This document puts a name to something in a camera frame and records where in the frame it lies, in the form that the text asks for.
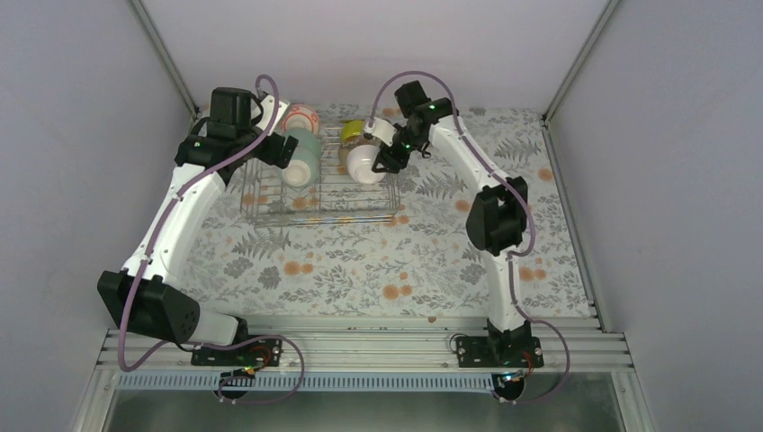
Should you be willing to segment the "brown speckled bowl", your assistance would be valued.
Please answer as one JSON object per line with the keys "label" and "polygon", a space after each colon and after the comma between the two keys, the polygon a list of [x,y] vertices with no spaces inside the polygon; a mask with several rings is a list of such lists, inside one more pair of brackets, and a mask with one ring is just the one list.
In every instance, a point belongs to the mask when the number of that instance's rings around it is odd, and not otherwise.
{"label": "brown speckled bowl", "polygon": [[338,160],[340,166],[347,172],[349,170],[348,168],[348,156],[350,152],[358,147],[359,145],[362,145],[364,143],[364,138],[362,136],[354,136],[350,137],[348,139],[345,139],[340,142],[339,148],[338,148]]}

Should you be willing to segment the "wire dish rack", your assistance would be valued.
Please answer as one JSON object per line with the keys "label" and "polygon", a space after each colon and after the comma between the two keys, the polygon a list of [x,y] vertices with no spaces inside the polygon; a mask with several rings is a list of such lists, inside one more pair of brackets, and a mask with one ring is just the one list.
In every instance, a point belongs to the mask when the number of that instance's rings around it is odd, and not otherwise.
{"label": "wire dish rack", "polygon": [[377,184],[359,184],[340,166],[339,133],[346,119],[321,123],[322,154],[319,177],[300,190],[287,187],[279,169],[250,159],[231,183],[238,189],[239,210],[257,227],[387,223],[399,210],[397,177],[386,175]]}

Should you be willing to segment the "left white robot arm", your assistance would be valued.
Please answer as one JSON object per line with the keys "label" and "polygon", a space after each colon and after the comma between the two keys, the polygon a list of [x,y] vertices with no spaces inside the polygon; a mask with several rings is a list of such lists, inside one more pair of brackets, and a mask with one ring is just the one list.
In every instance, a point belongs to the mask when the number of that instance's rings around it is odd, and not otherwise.
{"label": "left white robot arm", "polygon": [[212,205],[250,158],[286,167],[297,139],[277,132],[289,101],[275,94],[218,87],[205,116],[191,128],[175,155],[166,196],[138,247],[121,270],[105,271],[97,291],[120,331],[167,343],[214,346],[230,365],[250,352],[245,321],[205,310],[178,284],[189,252]]}

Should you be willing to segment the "yellow green bowl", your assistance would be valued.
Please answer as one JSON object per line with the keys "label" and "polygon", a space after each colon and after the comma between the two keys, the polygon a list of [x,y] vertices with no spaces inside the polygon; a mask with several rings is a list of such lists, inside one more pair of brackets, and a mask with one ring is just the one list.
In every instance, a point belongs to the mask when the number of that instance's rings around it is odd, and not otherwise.
{"label": "yellow green bowl", "polygon": [[357,137],[362,137],[364,135],[364,126],[365,120],[347,121],[339,133],[340,142],[346,143]]}

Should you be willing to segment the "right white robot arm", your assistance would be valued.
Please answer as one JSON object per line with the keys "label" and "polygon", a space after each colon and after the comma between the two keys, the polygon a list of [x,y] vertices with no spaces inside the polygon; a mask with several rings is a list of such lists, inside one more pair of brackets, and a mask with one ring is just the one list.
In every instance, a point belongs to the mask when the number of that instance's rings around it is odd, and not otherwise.
{"label": "right white robot arm", "polygon": [[489,159],[463,125],[451,98],[428,97],[417,80],[402,85],[394,96],[404,123],[371,116],[364,126],[364,136],[380,142],[372,170],[397,174],[412,153],[427,158],[434,148],[464,181],[473,195],[465,228],[482,255],[489,287],[487,352],[494,364],[509,366],[534,349],[530,319],[518,304],[513,263],[524,254],[520,249],[524,234],[535,234],[527,183],[522,177],[510,177]]}

